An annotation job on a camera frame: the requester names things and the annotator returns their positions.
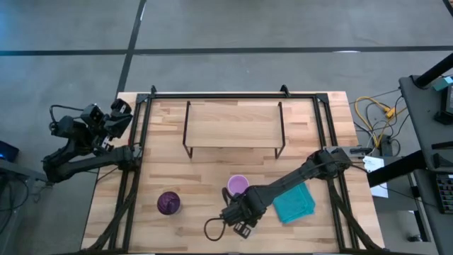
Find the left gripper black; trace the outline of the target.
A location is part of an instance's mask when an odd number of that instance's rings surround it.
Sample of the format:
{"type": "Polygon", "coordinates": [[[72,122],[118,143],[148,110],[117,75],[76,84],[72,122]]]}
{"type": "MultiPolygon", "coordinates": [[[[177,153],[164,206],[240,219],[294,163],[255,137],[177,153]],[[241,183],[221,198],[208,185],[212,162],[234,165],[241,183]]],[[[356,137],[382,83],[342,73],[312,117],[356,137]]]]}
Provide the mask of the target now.
{"type": "Polygon", "coordinates": [[[112,112],[126,115],[114,116],[111,113],[98,116],[96,118],[96,145],[107,145],[112,140],[112,136],[122,137],[132,120],[132,115],[130,115],[132,109],[121,98],[115,99],[110,105],[110,109],[112,112]]]}

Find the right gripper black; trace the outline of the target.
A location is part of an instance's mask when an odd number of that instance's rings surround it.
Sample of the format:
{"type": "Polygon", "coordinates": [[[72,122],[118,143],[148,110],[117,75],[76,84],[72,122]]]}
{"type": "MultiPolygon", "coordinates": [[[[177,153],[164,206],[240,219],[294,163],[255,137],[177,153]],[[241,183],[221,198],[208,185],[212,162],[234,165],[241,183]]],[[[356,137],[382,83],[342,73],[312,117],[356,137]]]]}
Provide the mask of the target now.
{"type": "Polygon", "coordinates": [[[222,197],[226,208],[221,211],[220,217],[228,226],[233,226],[233,231],[240,237],[247,239],[251,234],[251,227],[255,227],[259,216],[254,213],[243,198],[233,200],[226,187],[222,189],[222,197]]]}

